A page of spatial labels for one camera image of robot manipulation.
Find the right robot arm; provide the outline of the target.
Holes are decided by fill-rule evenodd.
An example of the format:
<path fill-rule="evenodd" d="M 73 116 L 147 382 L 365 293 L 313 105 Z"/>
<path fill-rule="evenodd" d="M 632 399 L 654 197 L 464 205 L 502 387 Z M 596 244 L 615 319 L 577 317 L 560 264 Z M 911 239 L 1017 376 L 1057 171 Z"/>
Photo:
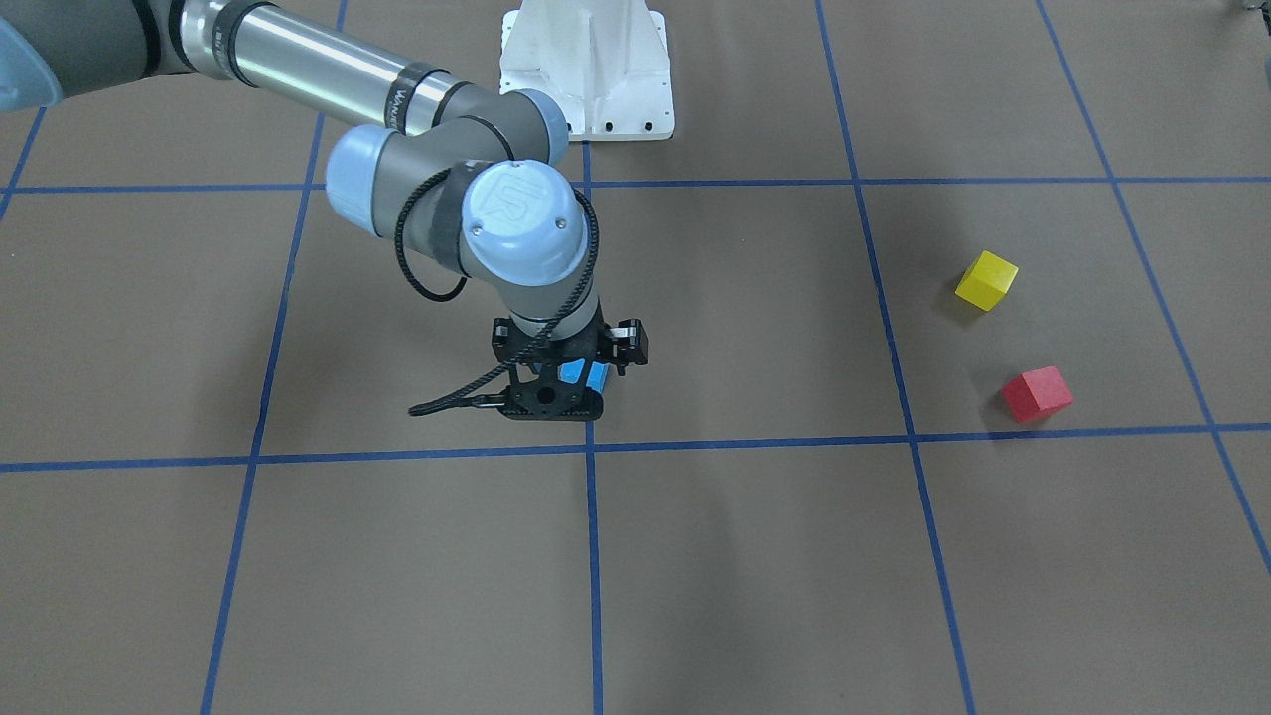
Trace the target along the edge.
<path fill-rule="evenodd" d="M 393 243 L 494 286 L 493 376 L 576 384 L 647 362 L 637 320 L 605 323 L 592 204 L 557 171 L 566 116 L 538 90 L 494 93 L 272 1 L 5 1 L 3 109 L 51 107 L 145 77 L 200 75 L 277 93 L 350 124 L 327 164 L 332 208 Z"/>

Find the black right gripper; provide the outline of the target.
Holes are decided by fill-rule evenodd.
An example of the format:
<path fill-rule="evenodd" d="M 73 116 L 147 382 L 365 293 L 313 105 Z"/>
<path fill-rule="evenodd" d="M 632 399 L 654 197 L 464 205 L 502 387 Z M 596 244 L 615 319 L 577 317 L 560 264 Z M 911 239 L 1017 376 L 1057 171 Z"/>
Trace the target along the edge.
<path fill-rule="evenodd" d="M 492 326 L 492 349 L 494 359 L 506 362 L 525 351 L 534 340 L 533 334 L 522 331 L 511 317 L 494 317 Z M 517 363 L 541 371 L 547 362 L 558 367 L 574 359 L 594 358 L 606 363 L 618 376 L 627 375 L 630 366 L 649 363 L 649 334 L 641 320 L 623 320 L 608 325 L 601 316 L 594 316 L 582 331 L 568 339 L 547 340 L 541 345 L 522 353 Z"/>

